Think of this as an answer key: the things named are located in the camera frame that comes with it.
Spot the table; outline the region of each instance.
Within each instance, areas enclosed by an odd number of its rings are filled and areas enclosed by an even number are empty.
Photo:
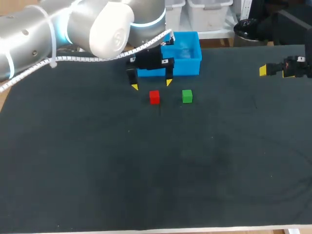
[[[311,224],[312,80],[258,76],[289,55],[304,48],[204,50],[200,76],[139,92],[124,60],[32,74],[0,113],[0,233]]]

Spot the blue plastic box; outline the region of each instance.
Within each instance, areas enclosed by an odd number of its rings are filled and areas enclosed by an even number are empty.
[[[161,47],[163,58],[175,58],[174,76],[199,75],[202,60],[197,32],[175,32],[175,44]],[[156,70],[137,70],[139,77],[164,77],[165,68]]]

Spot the black object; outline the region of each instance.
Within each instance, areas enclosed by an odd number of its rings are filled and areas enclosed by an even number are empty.
[[[0,233],[311,224],[312,79],[258,76],[304,47],[202,54],[200,75],[169,88],[131,89],[126,59],[60,62],[14,86],[0,113]]]
[[[312,25],[312,7],[296,5],[278,11],[259,23],[257,34],[275,45],[305,44]]]
[[[126,63],[126,72],[131,85],[137,84],[137,69],[155,70],[166,68],[166,80],[173,79],[173,70],[175,66],[174,58],[163,59],[161,46],[170,46],[174,44],[173,38],[161,45],[149,48],[136,53],[136,56],[130,58]]]
[[[244,39],[261,40],[257,34],[258,24],[257,19],[243,19],[234,26],[234,32]]]

